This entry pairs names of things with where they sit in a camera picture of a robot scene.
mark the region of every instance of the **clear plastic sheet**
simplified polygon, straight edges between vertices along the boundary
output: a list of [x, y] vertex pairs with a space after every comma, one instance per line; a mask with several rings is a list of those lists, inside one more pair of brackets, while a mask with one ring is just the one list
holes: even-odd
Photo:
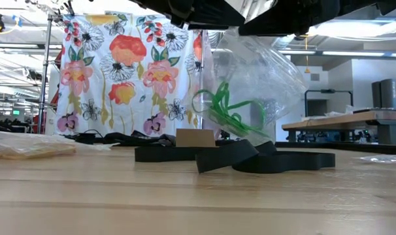
[[259, 37], [228, 30], [212, 54], [212, 82], [188, 94], [190, 108], [221, 129], [254, 142], [273, 140], [273, 123], [308, 89], [290, 60]]
[[396, 163], [396, 155], [375, 155], [370, 157], [361, 157], [361, 159], [373, 163]]
[[32, 159], [71, 155], [77, 151], [109, 150], [112, 145], [79, 144], [63, 136], [0, 132], [0, 158]]

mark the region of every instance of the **hanging fabric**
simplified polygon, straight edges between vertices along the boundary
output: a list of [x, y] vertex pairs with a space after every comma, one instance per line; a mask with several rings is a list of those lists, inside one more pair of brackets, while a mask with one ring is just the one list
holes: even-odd
[[201, 71], [200, 31], [164, 16], [64, 16], [59, 134], [95, 129], [147, 135], [199, 128], [181, 100]]

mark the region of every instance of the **black rubber belt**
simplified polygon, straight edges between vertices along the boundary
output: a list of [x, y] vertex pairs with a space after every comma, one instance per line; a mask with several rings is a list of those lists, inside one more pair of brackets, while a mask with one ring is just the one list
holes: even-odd
[[272, 174], [288, 170], [319, 170], [335, 167], [335, 154], [277, 151], [272, 142], [254, 147], [241, 140], [218, 148], [144, 146], [135, 149], [136, 162], [197, 161], [198, 172], [232, 166], [249, 173]]

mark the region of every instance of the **wooden tabletop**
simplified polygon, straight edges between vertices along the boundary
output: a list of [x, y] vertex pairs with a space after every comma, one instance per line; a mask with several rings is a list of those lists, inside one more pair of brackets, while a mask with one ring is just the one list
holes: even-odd
[[282, 125], [282, 129], [285, 131], [292, 129], [363, 129], [367, 126], [365, 124], [366, 121], [373, 120], [396, 121], [396, 111], [369, 111], [337, 117], [309, 119], [306, 121]]
[[396, 164], [313, 151], [335, 152], [337, 167], [198, 174], [135, 163], [130, 148], [0, 160], [0, 234], [396, 234]]

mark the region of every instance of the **brown cardboard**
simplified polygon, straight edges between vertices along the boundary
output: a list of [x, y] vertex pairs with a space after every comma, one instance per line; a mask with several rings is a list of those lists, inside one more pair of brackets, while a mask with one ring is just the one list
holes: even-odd
[[177, 129], [177, 147], [216, 147], [213, 130]]

